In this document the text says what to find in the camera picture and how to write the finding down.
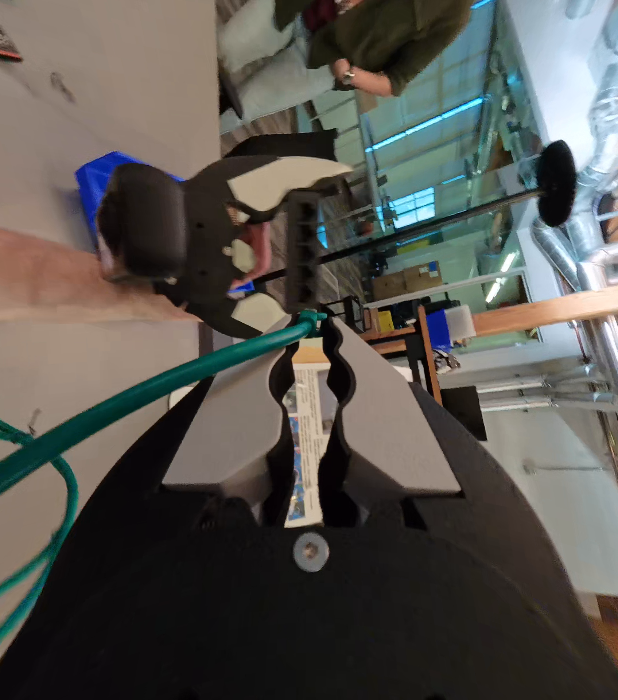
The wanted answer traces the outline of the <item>printed instruction sheet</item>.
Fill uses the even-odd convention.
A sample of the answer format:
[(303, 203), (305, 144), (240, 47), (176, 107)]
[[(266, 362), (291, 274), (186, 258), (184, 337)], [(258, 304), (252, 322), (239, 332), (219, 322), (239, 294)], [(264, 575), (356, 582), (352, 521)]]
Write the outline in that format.
[(287, 529), (314, 526), (323, 521), (319, 465), (338, 408), (328, 385), (331, 366), (322, 353), (301, 346), (294, 360), (294, 383), (283, 399), (294, 441), (294, 489), (285, 520)]

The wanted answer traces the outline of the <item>black panel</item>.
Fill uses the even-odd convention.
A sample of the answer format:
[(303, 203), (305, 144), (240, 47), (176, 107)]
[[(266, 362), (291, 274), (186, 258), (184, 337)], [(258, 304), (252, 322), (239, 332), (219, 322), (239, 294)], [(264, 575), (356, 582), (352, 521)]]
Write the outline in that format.
[(250, 136), (235, 145), (225, 157), (273, 155), (275, 157), (310, 157), (337, 162), (336, 129), (291, 134), (262, 134)]

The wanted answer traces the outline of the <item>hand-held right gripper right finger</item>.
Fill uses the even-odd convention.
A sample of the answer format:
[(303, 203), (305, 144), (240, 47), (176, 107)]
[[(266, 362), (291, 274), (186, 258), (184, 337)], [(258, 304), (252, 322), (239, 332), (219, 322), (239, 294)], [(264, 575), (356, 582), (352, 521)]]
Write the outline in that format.
[(322, 323), (337, 400), (319, 464), (323, 524), (355, 527), (377, 506), (462, 495), (412, 385), (344, 322)]

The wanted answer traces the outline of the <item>black network switch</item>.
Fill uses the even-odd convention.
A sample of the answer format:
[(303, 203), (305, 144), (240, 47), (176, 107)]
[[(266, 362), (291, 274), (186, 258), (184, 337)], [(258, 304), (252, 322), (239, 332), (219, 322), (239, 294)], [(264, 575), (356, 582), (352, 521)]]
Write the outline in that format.
[(284, 307), (289, 314), (316, 307), (316, 274), (322, 248), (316, 235), (320, 200), (313, 190), (294, 190), (287, 198)]

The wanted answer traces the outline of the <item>large blue plastic bin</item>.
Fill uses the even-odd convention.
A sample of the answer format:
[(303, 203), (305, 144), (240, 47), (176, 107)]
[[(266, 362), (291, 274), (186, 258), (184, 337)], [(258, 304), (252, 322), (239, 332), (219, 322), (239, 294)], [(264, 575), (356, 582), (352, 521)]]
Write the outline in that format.
[(243, 225), (231, 223), (226, 160), (183, 180), (119, 153), (76, 171), (103, 277), (171, 288), (202, 302), (222, 298), (255, 265)]

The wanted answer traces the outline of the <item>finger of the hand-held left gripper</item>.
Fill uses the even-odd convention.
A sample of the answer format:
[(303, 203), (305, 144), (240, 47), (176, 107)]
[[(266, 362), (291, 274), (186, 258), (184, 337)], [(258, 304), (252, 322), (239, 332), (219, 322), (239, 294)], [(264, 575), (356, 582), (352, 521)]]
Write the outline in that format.
[(235, 156), (226, 158), (232, 224), (272, 221), (293, 192), (320, 191), (351, 174), (353, 167), (307, 156)]
[(271, 295), (255, 293), (237, 301), (231, 320), (238, 326), (236, 335), (264, 335), (286, 328), (291, 315)]

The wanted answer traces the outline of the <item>person's left hand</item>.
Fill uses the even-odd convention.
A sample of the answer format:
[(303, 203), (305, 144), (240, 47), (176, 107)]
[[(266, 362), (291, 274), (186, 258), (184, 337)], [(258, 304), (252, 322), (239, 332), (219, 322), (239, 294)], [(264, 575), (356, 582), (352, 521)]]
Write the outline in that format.
[(240, 239), (252, 248), (255, 265), (241, 279), (236, 280), (236, 286), (248, 284), (269, 272), (272, 262), (270, 223), (244, 223)]

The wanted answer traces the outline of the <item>wooden shelf table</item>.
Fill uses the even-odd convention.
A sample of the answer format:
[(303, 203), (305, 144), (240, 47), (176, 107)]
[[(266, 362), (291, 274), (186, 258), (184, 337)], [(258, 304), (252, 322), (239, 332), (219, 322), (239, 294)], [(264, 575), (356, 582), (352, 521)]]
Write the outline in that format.
[(417, 320), (408, 328), (383, 330), (380, 314), (376, 309), (364, 311), (365, 332), (363, 340), (385, 358), (402, 355), (408, 361), (413, 381), (430, 393), (439, 405), (443, 405), (442, 390), (438, 380), (436, 354), (431, 344), (427, 315), (422, 304), (417, 305)]

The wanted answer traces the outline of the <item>small blue storage bin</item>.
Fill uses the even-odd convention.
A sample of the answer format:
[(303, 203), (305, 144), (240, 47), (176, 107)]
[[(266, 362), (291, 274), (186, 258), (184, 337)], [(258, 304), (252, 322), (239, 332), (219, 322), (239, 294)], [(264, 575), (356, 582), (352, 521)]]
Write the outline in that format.
[(431, 347), (440, 351), (450, 352), (453, 348), (453, 343), (447, 324), (446, 311), (431, 312), (427, 314), (426, 319)]

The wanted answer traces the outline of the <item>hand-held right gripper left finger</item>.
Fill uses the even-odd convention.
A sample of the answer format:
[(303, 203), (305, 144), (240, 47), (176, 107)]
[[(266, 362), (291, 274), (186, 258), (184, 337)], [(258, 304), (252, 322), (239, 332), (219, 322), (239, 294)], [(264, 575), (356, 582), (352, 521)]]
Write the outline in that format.
[(220, 372), (195, 413), (162, 488), (241, 499), (266, 526), (285, 525), (295, 443), (283, 399), (296, 342)]

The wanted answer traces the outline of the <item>cardboard box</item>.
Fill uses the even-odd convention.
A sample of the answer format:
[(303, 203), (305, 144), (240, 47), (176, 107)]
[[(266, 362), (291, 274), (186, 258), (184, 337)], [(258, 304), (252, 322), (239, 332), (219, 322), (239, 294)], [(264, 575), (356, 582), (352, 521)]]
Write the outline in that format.
[(417, 293), (443, 285), (439, 262), (432, 260), (427, 263), (405, 268), (403, 281), (406, 293)]
[(387, 300), (407, 293), (404, 271), (374, 277), (372, 280), (373, 300)]

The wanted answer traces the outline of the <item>white plastic container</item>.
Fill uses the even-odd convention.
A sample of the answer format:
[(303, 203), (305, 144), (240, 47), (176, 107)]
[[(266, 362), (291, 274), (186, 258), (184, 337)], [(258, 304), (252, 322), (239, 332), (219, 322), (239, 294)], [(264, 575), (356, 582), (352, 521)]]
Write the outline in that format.
[(477, 336), (473, 314), (468, 305), (451, 307), (444, 313), (451, 345), (466, 345), (470, 339)]

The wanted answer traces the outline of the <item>wooden post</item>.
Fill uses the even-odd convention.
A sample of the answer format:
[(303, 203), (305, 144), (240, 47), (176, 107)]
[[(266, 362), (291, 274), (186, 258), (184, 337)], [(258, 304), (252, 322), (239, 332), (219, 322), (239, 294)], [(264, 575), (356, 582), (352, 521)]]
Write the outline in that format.
[(613, 314), (618, 314), (618, 285), (477, 313), (472, 320), (475, 337), (490, 337)]

